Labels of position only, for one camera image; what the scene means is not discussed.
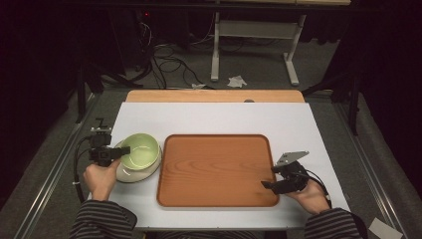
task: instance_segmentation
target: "bowl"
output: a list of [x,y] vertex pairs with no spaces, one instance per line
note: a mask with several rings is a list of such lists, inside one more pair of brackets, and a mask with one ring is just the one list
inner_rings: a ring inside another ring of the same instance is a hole
[[128,169],[141,170],[153,165],[160,156],[158,141],[147,133],[136,133],[127,137],[120,145],[130,147],[130,154],[121,157],[121,163]]

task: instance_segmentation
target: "metal bracket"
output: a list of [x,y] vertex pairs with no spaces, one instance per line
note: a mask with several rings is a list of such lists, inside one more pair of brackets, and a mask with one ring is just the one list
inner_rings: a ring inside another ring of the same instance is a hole
[[276,166],[286,166],[310,154],[309,151],[285,152],[277,161]]

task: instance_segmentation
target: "white table surface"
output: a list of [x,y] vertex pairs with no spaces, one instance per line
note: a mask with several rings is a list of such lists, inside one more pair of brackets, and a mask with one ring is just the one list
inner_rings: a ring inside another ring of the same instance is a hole
[[[269,140],[274,162],[284,152],[308,150],[301,165],[322,179],[333,207],[349,210],[306,103],[123,103],[110,146],[139,132],[153,135],[161,147],[176,133],[259,133]],[[137,228],[275,230],[303,228],[310,216],[285,195],[274,207],[162,207],[156,201],[159,169],[139,182],[117,182],[110,196],[136,214]]]

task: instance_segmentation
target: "wooden tray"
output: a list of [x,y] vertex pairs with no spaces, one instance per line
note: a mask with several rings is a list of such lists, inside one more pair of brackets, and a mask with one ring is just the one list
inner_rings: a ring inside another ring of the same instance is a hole
[[167,207],[269,207],[279,196],[268,140],[259,134],[174,134],[164,144],[157,200]]

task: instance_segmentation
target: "hand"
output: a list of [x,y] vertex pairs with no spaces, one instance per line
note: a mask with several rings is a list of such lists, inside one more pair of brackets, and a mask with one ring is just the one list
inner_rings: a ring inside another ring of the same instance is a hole
[[312,215],[329,210],[322,188],[313,180],[308,180],[308,185],[302,191],[286,193],[294,198],[301,207]]
[[93,200],[107,201],[114,188],[116,170],[120,159],[111,163],[109,167],[91,164],[84,172],[85,183],[90,190]]

